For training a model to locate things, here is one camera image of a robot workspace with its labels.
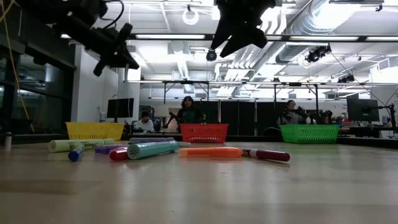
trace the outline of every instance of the blue marker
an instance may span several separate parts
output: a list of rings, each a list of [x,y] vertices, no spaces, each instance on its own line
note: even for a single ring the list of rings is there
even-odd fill
[[[69,152],[68,158],[72,162],[78,161],[80,159],[80,157],[83,155],[84,149],[85,149],[84,145],[79,145],[78,147],[74,148],[74,150]]]

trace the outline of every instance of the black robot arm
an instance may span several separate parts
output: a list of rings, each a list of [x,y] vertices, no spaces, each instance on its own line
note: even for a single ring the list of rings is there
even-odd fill
[[[87,50],[99,54],[94,74],[100,76],[105,66],[137,69],[139,65],[127,50],[126,40],[132,31],[125,24],[118,32],[115,28],[93,28],[108,7],[105,0],[16,0],[22,9],[44,24],[52,25],[56,34],[69,35]]]

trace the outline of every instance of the green basket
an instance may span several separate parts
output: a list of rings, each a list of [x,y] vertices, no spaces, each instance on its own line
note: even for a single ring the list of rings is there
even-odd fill
[[[284,142],[290,143],[336,143],[339,125],[281,125]]]

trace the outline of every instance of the yellow cable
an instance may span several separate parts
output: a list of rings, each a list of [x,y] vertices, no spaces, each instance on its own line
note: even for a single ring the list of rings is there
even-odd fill
[[[18,92],[19,92],[19,96],[21,97],[21,102],[22,102],[22,106],[24,107],[24,110],[25,110],[26,118],[27,118],[27,119],[30,119],[30,118],[29,118],[29,114],[27,113],[27,110],[26,110],[26,106],[25,106],[25,103],[24,103],[24,98],[22,97],[21,90],[19,89],[19,79],[18,79],[18,75],[17,75],[17,70],[16,70],[16,68],[15,68],[15,64],[14,64],[14,57],[12,56],[10,36],[9,36],[9,34],[8,34],[7,20],[6,20],[6,17],[5,17],[6,11],[4,10],[4,2],[1,3],[1,9],[2,9],[2,14],[3,14],[3,17],[4,17],[4,18],[3,18],[3,17],[0,18],[0,22],[1,22],[2,19],[4,19],[4,26],[5,26],[5,28],[6,28],[6,36],[7,36],[8,49],[9,49],[9,51],[10,51],[11,64],[12,64],[12,69],[13,69],[13,71],[14,71],[15,81],[16,81],[16,83],[17,83],[17,89],[18,89]],[[35,132],[35,129],[33,128],[33,125],[32,125],[32,124],[30,124],[30,128],[32,129],[33,132]]]
[[[14,4],[14,1],[15,1],[15,0],[12,0],[12,1],[10,2],[10,5],[9,5],[8,8],[6,9],[6,11],[4,11],[4,6],[3,6],[4,1],[1,2],[1,7],[3,8],[3,10],[2,10],[2,16],[0,17],[0,22],[1,22],[3,19],[6,18],[6,15],[7,15],[8,11],[10,11],[11,6]]]

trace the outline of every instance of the orange marker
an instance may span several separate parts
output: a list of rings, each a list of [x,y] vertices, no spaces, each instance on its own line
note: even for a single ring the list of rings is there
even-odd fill
[[[183,157],[213,157],[213,158],[239,158],[242,149],[235,147],[206,147],[206,148],[183,148],[178,151]]]

